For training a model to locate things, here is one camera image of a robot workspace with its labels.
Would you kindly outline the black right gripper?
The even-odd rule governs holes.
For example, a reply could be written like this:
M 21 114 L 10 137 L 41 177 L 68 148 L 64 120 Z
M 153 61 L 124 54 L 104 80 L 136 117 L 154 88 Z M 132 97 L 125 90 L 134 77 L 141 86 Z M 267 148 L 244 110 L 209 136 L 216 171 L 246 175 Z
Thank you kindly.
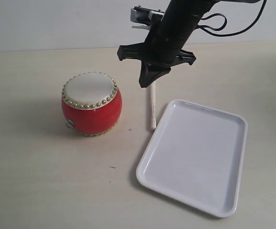
M 183 50 L 183 46 L 197 28 L 197 24 L 143 23 L 133 28 L 149 32 L 141 43 L 119 46 L 117 56 L 120 61 L 125 59 L 141 61 L 139 76 L 141 88 L 149 87 L 158 78 L 168 74 L 173 66 L 183 63 L 192 65 L 195 62 L 195 55 Z

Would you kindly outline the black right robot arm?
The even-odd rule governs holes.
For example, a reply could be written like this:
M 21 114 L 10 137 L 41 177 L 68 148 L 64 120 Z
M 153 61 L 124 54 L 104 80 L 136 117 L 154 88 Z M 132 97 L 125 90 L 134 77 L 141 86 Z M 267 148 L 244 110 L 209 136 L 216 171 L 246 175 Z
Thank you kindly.
M 148 30 L 141 43 L 121 45 L 117 51 L 120 61 L 134 59 L 141 61 L 139 85 L 149 87 L 160 77 L 167 75 L 173 66 L 188 63 L 193 65 L 196 57 L 183 46 L 196 29 L 220 37 L 219 28 L 200 25 L 204 15 L 217 3 L 216 0 L 172 0 L 165 11 L 135 6 L 130 12 L 130 21 Z

